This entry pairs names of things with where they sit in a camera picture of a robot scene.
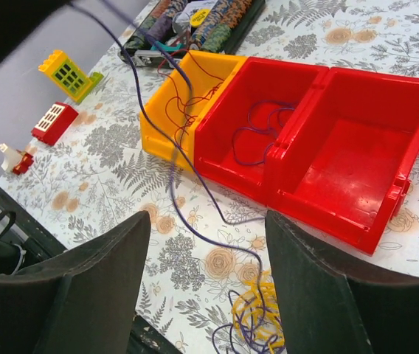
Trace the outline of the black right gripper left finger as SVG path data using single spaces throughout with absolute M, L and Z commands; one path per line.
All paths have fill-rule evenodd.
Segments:
M 150 240 L 137 212 L 58 256 L 0 274 L 0 353 L 124 353 Z

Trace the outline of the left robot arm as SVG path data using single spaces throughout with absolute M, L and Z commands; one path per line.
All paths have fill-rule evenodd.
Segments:
M 0 1 L 0 63 L 68 1 Z

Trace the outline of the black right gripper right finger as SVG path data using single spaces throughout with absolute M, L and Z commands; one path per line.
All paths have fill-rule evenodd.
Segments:
M 419 277 L 356 258 L 275 211 L 265 230 L 289 353 L 419 353 Z

